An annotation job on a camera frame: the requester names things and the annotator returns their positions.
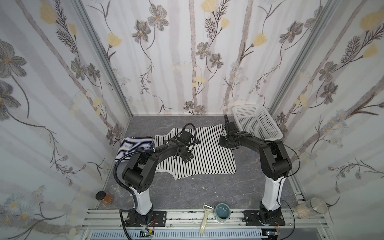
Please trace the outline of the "black white striped tank top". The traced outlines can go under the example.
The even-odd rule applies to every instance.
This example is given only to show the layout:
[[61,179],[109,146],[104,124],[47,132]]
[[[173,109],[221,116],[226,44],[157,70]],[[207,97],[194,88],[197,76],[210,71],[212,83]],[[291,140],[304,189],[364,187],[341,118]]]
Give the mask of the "black white striped tank top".
[[194,158],[185,163],[181,157],[170,157],[157,166],[157,173],[168,173],[175,180],[193,175],[235,174],[236,162],[231,149],[219,145],[220,136],[225,134],[222,124],[197,128],[200,140],[192,154]]

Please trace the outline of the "blue white striped tank top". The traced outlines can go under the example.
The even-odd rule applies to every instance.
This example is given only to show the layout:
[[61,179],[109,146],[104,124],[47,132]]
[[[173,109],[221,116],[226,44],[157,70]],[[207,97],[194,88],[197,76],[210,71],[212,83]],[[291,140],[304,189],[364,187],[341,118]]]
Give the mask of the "blue white striped tank top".
[[154,140],[152,137],[126,137],[121,141],[115,161],[117,162],[124,155],[134,152],[136,149],[152,149]]

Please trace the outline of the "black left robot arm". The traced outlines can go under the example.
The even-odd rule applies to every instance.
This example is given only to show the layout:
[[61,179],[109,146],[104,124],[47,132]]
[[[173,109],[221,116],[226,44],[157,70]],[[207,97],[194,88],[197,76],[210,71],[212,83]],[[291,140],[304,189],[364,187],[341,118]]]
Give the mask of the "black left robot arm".
[[115,163],[115,181],[129,191],[134,199],[135,215],[130,218],[131,221],[143,226],[149,225],[153,220],[154,207],[149,187],[154,180],[158,164],[171,157],[180,157],[184,163],[188,163],[194,158],[193,150],[199,143],[196,131],[191,134],[182,130],[175,137],[166,140],[163,145],[147,150],[138,148],[125,154]]

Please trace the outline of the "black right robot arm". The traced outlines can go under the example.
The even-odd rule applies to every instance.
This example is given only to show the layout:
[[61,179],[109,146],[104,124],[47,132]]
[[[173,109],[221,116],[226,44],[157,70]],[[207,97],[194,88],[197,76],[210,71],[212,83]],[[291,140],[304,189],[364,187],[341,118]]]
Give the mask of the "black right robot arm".
[[263,226],[284,226],[281,207],[281,189],[292,169],[292,162],[282,141],[267,141],[240,131],[235,122],[225,116],[224,136],[220,136],[219,145],[231,150],[239,147],[248,148],[260,156],[260,164],[266,177],[265,190],[256,217],[248,217],[248,223]]

